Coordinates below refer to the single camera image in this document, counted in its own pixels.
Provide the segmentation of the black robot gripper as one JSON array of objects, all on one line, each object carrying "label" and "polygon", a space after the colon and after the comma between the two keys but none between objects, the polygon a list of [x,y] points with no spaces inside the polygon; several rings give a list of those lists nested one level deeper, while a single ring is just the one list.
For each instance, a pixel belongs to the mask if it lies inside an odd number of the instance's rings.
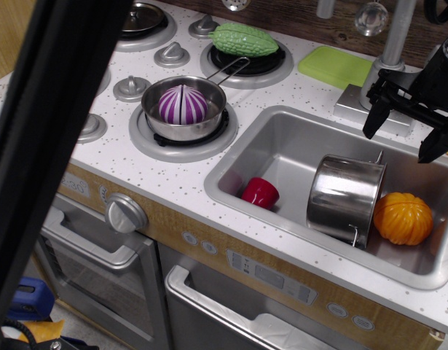
[{"label": "black robot gripper", "polygon": [[372,107],[363,126],[371,139],[392,111],[434,128],[421,142],[419,163],[432,163],[448,152],[448,70],[404,73],[382,69],[366,94]]}]

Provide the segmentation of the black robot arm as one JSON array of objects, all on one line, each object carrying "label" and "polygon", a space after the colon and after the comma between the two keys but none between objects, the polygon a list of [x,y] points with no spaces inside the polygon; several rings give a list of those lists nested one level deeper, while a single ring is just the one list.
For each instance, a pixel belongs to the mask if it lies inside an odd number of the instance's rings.
[{"label": "black robot arm", "polygon": [[392,111],[432,127],[421,142],[419,163],[431,163],[448,152],[448,37],[416,73],[381,69],[366,97],[372,107],[363,126],[371,139]]}]

